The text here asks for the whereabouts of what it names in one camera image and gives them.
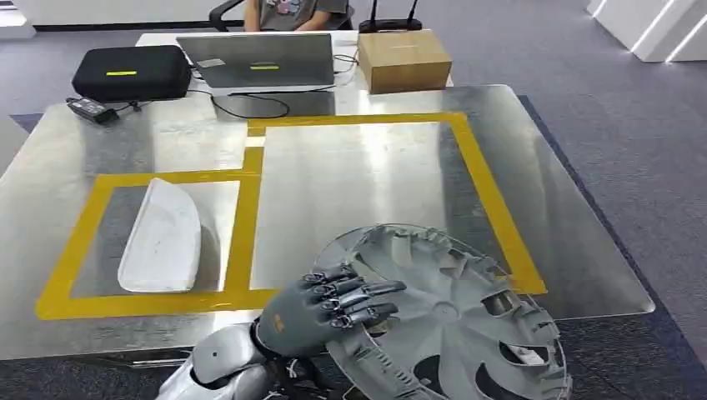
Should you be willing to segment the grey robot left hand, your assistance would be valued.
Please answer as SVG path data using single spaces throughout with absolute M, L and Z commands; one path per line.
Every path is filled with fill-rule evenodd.
M 253 325 L 253 340 L 274 357 L 308 356 L 355 328 L 395 314 L 394 303 L 372 301 L 406 288 L 396 280 L 367 282 L 349 263 L 314 269 L 268 301 Z

